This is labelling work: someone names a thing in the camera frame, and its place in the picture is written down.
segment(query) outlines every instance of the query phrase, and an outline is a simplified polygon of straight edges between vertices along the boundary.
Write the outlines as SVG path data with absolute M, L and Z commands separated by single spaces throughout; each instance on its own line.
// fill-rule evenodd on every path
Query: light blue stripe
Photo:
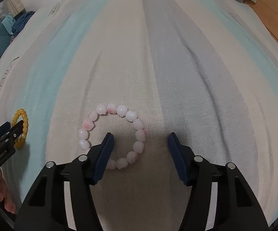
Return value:
M 265 54 L 263 49 L 257 44 L 254 39 L 247 33 L 244 28 L 242 28 L 236 21 L 234 21 L 231 17 L 227 16 L 225 12 L 223 12 L 214 0 L 198 0 L 205 7 L 209 9 L 209 11 L 227 28 L 227 30 L 239 41 L 242 47 L 245 48 L 247 53 L 251 56 L 251 58 L 256 63 L 257 67 L 264 74 L 265 78 L 271 85 L 271 88 L 277 98 L 278 102 L 278 70 L 270 60 L 270 58 Z M 277 208 L 275 209 L 274 216 L 272 220 L 270 220 L 269 224 L 276 220 L 278 217 L 278 202 Z
M 44 166 L 50 120 L 64 76 L 82 39 L 107 2 L 108 0 L 88 0 L 62 23 L 33 63 L 27 83 L 23 85 L 14 104 L 14 112 L 24 108 L 29 118 L 26 145 L 16 152 L 12 160 L 21 200 L 24 200 Z M 56 138 L 64 134 L 73 133 L 57 133 Z

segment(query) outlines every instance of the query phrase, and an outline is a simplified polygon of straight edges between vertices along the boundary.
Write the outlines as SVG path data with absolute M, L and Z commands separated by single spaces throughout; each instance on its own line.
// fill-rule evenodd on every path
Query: blue gripper pad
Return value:
M 5 122 L 2 126 L 0 126 L 0 138 L 6 134 L 8 130 L 10 130 L 10 122 Z
M 114 137 L 111 133 L 108 133 L 103 140 L 103 142 L 99 145 L 102 146 L 102 150 L 98 156 L 98 159 L 95 163 L 94 169 L 95 173 L 93 176 L 93 180 L 95 184 L 103 178 L 108 160 L 110 158 L 110 155 L 113 151 L 113 146 L 114 146 Z
M 180 180 L 186 186 L 188 186 L 190 180 L 187 175 L 187 170 L 188 170 L 187 161 L 184 159 L 182 152 L 180 150 L 180 148 L 183 148 L 183 147 L 180 144 L 179 140 L 177 139 L 176 135 L 174 133 L 171 133 L 168 137 L 168 148 L 169 148 L 171 157 L 172 157 L 174 165 L 175 165 L 175 169 L 178 172 Z

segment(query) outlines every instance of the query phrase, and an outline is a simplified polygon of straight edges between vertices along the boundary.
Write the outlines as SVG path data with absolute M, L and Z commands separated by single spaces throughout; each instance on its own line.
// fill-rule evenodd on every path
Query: bracelet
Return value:
M 116 107 L 113 103 L 110 103 L 106 107 L 104 104 L 99 104 L 96 110 L 91 111 L 88 118 L 83 120 L 82 128 L 79 130 L 79 144 L 83 150 L 90 150 L 90 144 L 87 141 L 89 138 L 88 131 L 91 131 L 94 128 L 93 122 L 97 120 L 98 115 L 105 115 L 107 112 L 113 115 L 117 113 L 121 117 L 125 116 L 125 119 L 132 122 L 132 125 L 136 130 L 135 137 L 137 141 L 132 146 L 133 151 L 130 151 L 126 155 L 126 158 L 120 158 L 117 161 L 109 159 L 107 163 L 107 169 L 122 169 L 127 167 L 129 163 L 134 164 L 136 162 L 138 154 L 143 152 L 143 142 L 146 140 L 146 131 L 144 130 L 143 122 L 140 119 L 137 119 L 137 113 L 128 110 L 125 105 Z
M 23 147 L 24 142 L 26 140 L 26 135 L 28 133 L 28 127 L 29 127 L 28 116 L 27 116 L 27 114 L 26 114 L 26 112 L 23 108 L 18 109 L 17 112 L 15 113 L 14 118 L 13 118 L 13 122 L 12 122 L 12 127 L 16 125 L 17 120 L 19 119 L 19 116 L 22 116 L 22 119 L 23 119 L 23 129 L 22 129 L 23 133 L 22 133 L 21 137 L 18 137 L 15 140 L 15 147 L 16 148 L 22 148 Z

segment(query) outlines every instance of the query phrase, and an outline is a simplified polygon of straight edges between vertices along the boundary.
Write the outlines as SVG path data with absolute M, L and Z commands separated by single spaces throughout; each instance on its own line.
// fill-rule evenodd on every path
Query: striped fabric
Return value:
M 110 102 L 137 112 L 148 137 L 136 164 L 106 171 L 92 189 L 104 231 L 178 230 L 190 188 L 170 157 L 171 132 L 210 162 L 234 162 L 268 223 L 278 217 L 278 44 L 247 5 L 63 0 L 37 11 L 0 60 L 0 125 L 21 107 L 29 117 L 26 145 L 3 169 L 18 206 L 47 161 L 84 153 L 82 120 Z M 96 126 L 92 145 L 111 132 L 114 159 L 132 149 L 124 119 Z

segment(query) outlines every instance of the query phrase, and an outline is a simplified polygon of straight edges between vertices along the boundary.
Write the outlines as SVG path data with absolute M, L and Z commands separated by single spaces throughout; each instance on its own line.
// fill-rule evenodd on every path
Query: blue cloth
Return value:
M 13 18 L 12 14 L 9 13 L 4 19 L 3 21 L 1 22 L 5 29 L 7 30 L 7 32 L 12 35 L 13 32 L 12 32 L 12 26 L 14 25 L 14 23 L 16 22 L 16 20 Z
M 34 11 L 29 11 L 18 18 L 18 20 L 12 26 L 12 32 L 14 36 L 17 36 L 21 30 L 23 30 L 24 26 L 34 13 Z

